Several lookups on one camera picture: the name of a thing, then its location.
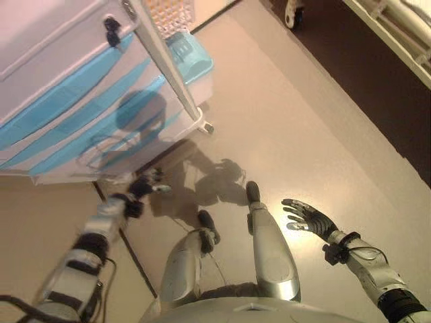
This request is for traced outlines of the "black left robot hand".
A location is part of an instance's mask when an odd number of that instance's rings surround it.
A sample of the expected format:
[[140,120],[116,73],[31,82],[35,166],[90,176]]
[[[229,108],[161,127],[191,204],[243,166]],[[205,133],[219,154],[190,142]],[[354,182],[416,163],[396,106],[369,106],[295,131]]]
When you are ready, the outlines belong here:
[[126,193],[127,201],[137,203],[143,196],[149,194],[171,192],[171,186],[161,183],[163,176],[160,168],[152,168],[141,173],[130,183]]

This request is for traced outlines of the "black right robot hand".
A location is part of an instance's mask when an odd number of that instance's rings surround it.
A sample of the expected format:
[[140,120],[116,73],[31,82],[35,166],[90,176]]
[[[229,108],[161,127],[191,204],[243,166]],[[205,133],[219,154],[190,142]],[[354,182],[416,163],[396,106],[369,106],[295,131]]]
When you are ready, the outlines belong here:
[[291,220],[286,227],[294,231],[308,231],[323,241],[328,242],[329,236],[338,230],[336,224],[324,213],[314,207],[294,199],[284,199],[281,204]]

